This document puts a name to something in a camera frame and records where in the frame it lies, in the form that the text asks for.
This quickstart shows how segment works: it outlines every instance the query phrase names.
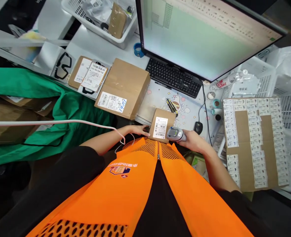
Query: hand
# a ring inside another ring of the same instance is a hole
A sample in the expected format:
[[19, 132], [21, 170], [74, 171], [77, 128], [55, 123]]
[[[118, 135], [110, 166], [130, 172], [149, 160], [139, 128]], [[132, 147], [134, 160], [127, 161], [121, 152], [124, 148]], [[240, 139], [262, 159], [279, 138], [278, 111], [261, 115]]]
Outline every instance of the hand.
[[145, 131], [143, 131], [143, 129], [145, 129], [146, 127], [148, 127], [149, 125], [128, 125], [127, 129], [128, 129], [128, 133], [135, 133], [138, 135], [144, 135], [146, 137], [150, 136], [150, 133], [147, 133]]
[[195, 131], [188, 131], [184, 130], [184, 133], [186, 135], [186, 141], [177, 142], [181, 146], [184, 146], [191, 151], [199, 152], [201, 154], [210, 153], [211, 151], [214, 151], [212, 146], [206, 142], [200, 135], [198, 135]]

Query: plastic bottle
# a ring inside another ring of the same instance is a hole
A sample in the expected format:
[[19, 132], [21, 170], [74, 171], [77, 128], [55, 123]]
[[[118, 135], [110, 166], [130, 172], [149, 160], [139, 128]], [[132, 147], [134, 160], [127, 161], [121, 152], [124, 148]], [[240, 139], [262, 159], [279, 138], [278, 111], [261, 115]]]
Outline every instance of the plastic bottle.
[[244, 76], [248, 74], [248, 71], [246, 69], [242, 70], [241, 72], [234, 72], [230, 74], [227, 78], [222, 79], [220, 81], [213, 82], [210, 85], [210, 90], [212, 92], [215, 92], [216, 90], [219, 90], [221, 88], [227, 87], [231, 85], [232, 83], [241, 80]]

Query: person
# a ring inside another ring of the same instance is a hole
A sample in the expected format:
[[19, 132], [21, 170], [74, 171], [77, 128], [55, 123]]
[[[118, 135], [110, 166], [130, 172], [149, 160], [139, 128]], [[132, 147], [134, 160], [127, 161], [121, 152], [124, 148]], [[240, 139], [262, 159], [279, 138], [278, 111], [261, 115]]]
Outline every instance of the person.
[[179, 144], [203, 154], [210, 183], [175, 144], [148, 139], [145, 127], [118, 129], [144, 137], [110, 164], [103, 155], [121, 140], [116, 131], [66, 151], [0, 221], [0, 236], [271, 235], [202, 137], [184, 130]]

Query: green cloth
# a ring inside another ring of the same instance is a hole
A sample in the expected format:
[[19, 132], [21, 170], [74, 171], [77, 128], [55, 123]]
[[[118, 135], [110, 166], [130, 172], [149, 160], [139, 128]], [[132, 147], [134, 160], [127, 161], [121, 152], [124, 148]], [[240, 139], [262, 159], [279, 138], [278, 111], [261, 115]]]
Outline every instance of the green cloth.
[[[113, 114], [94, 107], [93, 100], [27, 69], [0, 68], [0, 95], [25, 98], [59, 96], [52, 111], [54, 120], [81, 119], [111, 126], [114, 119]], [[57, 145], [63, 137], [59, 146], [0, 145], [0, 164], [42, 159], [78, 146], [107, 131], [109, 130], [83, 123], [55, 124], [45, 131], [33, 133], [25, 143]]]

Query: black shirt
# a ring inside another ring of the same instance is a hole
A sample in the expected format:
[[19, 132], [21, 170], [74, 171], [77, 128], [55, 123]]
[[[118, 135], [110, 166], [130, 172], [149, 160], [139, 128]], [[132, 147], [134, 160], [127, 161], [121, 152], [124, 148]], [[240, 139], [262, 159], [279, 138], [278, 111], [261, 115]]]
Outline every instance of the black shirt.
[[[66, 151], [0, 221], [0, 236], [27, 235], [59, 204], [97, 177], [104, 166], [104, 158], [90, 147], [79, 146]], [[251, 210], [251, 202], [243, 194], [238, 191], [218, 191], [218, 194], [254, 236], [272, 235]], [[157, 162], [149, 198], [134, 236], [191, 236], [160, 161]]]

